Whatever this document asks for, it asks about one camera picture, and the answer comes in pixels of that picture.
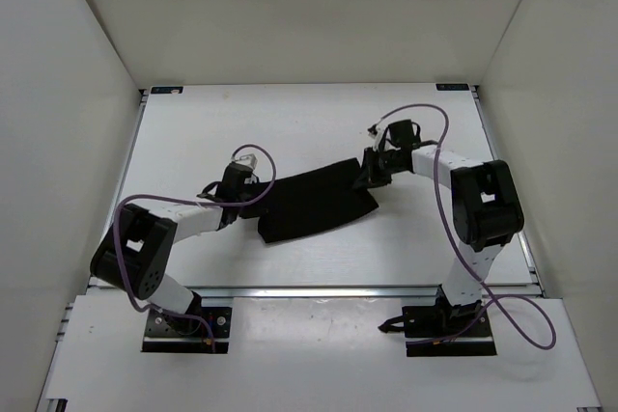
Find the black skirt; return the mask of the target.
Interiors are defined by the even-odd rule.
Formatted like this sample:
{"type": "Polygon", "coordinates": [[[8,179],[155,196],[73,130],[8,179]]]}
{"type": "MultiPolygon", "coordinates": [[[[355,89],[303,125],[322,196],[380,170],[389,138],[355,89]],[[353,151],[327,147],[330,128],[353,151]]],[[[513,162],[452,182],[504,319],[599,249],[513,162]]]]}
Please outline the black skirt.
{"type": "Polygon", "coordinates": [[[278,243],[346,226],[379,205],[366,189],[353,188],[361,173],[357,159],[278,179],[257,203],[239,217],[258,220],[265,243],[278,243]]]}

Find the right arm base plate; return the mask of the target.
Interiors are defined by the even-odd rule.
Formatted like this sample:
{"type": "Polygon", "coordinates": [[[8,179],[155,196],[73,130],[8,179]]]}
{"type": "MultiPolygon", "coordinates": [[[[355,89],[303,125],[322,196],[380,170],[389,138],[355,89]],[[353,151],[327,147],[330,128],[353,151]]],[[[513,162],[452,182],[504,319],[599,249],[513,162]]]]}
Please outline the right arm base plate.
{"type": "Polygon", "coordinates": [[[408,358],[491,357],[497,354],[489,317],[442,322],[435,307],[404,306],[408,358]]]}

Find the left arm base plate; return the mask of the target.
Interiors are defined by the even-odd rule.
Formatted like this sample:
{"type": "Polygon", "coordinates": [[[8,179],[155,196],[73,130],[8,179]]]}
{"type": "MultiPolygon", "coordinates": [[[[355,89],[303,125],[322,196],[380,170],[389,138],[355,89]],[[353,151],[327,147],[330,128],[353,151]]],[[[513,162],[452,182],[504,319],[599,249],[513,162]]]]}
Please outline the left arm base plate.
{"type": "Polygon", "coordinates": [[[149,311],[141,350],[146,353],[227,354],[232,323],[232,307],[203,307],[202,319],[212,331],[196,320],[174,320],[149,311]]]}

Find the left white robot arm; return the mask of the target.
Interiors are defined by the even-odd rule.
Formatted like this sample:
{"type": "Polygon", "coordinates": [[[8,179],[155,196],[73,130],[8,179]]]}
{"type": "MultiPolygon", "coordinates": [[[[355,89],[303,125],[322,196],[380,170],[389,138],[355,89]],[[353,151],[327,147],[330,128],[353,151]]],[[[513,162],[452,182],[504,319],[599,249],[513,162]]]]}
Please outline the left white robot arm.
{"type": "Polygon", "coordinates": [[[275,181],[259,183],[249,156],[231,161],[223,177],[194,201],[132,195],[120,202],[95,251],[91,275],[124,291],[139,312],[154,311],[182,336],[214,339],[202,298],[166,273],[172,248],[203,233],[219,232],[262,200],[275,181]]]}

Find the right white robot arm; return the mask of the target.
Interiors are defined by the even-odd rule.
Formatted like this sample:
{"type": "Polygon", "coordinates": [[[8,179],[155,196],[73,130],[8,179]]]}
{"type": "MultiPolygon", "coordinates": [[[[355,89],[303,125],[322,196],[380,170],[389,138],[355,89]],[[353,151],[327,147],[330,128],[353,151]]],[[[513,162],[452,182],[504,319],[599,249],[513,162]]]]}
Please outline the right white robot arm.
{"type": "Polygon", "coordinates": [[[394,175],[410,172],[430,179],[435,190],[448,189],[452,212],[438,212],[456,253],[433,305],[406,307],[379,329],[434,343],[450,339],[477,324],[492,265],[523,227],[510,168],[501,160],[479,161],[446,151],[437,141],[424,141],[419,124],[411,120],[385,128],[372,125],[368,132],[373,144],[363,152],[354,188],[380,188],[394,175]]]}

